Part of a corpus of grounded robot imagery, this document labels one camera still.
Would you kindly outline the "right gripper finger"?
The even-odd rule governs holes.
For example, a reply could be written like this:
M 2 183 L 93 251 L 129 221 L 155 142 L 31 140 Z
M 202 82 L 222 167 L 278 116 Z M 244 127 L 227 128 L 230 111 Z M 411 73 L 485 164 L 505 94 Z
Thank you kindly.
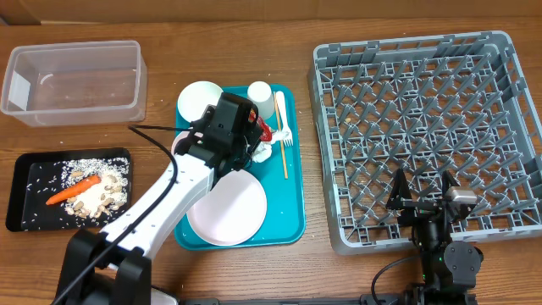
M 451 187 L 459 186 L 458 181 L 448 170 L 443 171 L 441 175 L 441 182 L 443 191 L 448 191 Z
M 410 192 L 409 183 L 403 169 L 398 169 L 395 172 L 395 177 L 393 179 L 393 187 L 389 196 L 389 203 L 401 203 L 405 200 L 411 201 L 412 194 Z

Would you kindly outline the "red snack wrapper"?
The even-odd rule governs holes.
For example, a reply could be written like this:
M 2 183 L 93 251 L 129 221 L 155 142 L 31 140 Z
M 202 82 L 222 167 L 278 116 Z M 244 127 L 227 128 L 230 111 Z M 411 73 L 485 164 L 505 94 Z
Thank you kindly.
M 260 135 L 261 141 L 272 141 L 273 129 L 270 128 L 260 116 L 256 116 L 256 113 L 253 109 L 250 112 L 249 121 L 251 123 L 256 122 L 258 127 L 262 130 L 262 134 Z

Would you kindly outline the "pink bowl with peanuts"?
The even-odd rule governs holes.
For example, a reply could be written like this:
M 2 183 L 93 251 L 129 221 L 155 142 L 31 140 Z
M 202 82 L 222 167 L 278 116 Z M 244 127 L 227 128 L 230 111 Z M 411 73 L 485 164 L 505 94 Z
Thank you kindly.
M 183 155 L 187 153 L 190 149 L 191 142 L 187 139 L 190 135 L 189 131 L 181 131 L 174 139 L 171 146 L 171 153 L 173 155 L 180 154 Z

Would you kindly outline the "white bowl with rice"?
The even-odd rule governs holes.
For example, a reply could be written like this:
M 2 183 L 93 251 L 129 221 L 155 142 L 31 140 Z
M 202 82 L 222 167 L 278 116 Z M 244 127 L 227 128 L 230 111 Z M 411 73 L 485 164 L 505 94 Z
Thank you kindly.
M 200 119 L 207 106 L 216 106 L 223 89 L 206 80 L 200 80 L 186 86 L 178 96 L 177 109 L 187 122 Z

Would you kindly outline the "orange carrot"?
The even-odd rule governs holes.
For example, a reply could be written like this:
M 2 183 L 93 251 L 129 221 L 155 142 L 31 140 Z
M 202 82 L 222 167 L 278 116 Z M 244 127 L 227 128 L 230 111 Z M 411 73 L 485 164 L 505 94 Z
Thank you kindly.
M 49 199 L 46 200 L 46 205 L 53 205 L 62 201 L 66 201 L 71 197 L 76 197 L 91 188 L 92 186 L 100 183 L 101 180 L 102 179 L 99 175 L 93 175 L 85 178 L 84 180 L 77 182 L 73 186 L 51 196 Z

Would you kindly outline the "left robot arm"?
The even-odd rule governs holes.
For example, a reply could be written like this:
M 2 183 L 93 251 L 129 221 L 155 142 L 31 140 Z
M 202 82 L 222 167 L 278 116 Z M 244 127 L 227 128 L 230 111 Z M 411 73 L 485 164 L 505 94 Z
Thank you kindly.
M 165 152 L 168 168 L 136 203 L 99 232 L 78 230 L 70 239 L 54 303 L 178 303 L 152 285 L 152 260 L 188 210 L 251 161 L 263 133 L 257 119 L 253 102 L 224 92 L 180 130 Z

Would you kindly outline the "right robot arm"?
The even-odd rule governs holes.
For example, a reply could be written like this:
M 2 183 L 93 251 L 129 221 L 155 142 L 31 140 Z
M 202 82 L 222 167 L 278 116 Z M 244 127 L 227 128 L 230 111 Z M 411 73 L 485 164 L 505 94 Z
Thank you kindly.
M 476 194 L 459 186 L 449 171 L 441 176 L 441 197 L 434 200 L 412 199 L 402 169 L 395 172 L 393 188 L 386 203 L 398 210 L 398 225 L 411 229 L 411 241 L 418 250 L 423 283 L 410 284 L 397 297 L 398 304 L 475 304 L 474 294 L 484 255 L 465 241 L 453 241 L 451 227 L 464 220 L 477 205 Z

